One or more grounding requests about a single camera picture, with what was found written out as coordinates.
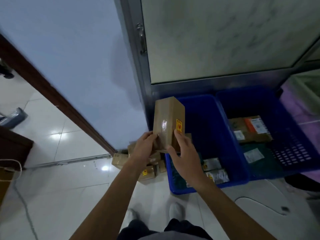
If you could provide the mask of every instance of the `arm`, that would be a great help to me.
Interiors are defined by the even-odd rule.
[[[213,180],[206,177],[190,139],[176,130],[174,134],[181,148],[181,157],[178,157],[173,147],[167,147],[174,167],[206,202],[230,240],[275,240],[274,236],[223,193]]]
[[[146,168],[157,135],[146,132],[137,141],[132,155],[70,240],[116,239],[141,172]]]

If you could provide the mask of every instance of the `person's right hand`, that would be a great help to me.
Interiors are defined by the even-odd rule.
[[[202,171],[199,155],[190,138],[182,135],[176,129],[174,130],[174,135],[180,145],[181,156],[179,157],[175,149],[170,145],[166,149],[181,177],[192,187],[195,187],[203,179],[207,178]]]

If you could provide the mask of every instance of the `leg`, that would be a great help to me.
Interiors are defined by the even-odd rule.
[[[209,234],[200,226],[194,226],[189,221],[183,220],[182,211],[183,208],[178,203],[173,203],[170,206],[169,217],[171,220],[164,231],[176,231],[212,240]]]
[[[139,238],[156,233],[155,231],[150,231],[146,224],[138,219],[137,213],[132,209],[127,210],[124,220],[130,223],[121,230],[117,240],[138,240]]]

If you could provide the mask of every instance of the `light blue wall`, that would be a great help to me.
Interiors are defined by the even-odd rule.
[[[147,131],[114,0],[1,0],[0,32],[114,148]]]

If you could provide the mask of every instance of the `blue plastic basket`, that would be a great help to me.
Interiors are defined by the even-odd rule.
[[[283,172],[270,172],[263,177],[250,175],[250,180],[281,178],[320,169],[318,152],[272,90],[262,86],[233,88],[218,92],[216,97],[228,118],[259,115],[273,137],[267,146]]]
[[[218,184],[218,187],[246,184],[249,181],[246,159],[216,98],[212,95],[198,95],[182,97],[178,100],[185,106],[185,132],[192,134],[197,152],[201,153],[203,159],[218,157],[222,167],[228,173],[230,181]],[[175,187],[170,155],[166,154],[165,159],[171,192],[176,195],[195,192],[194,188]]]

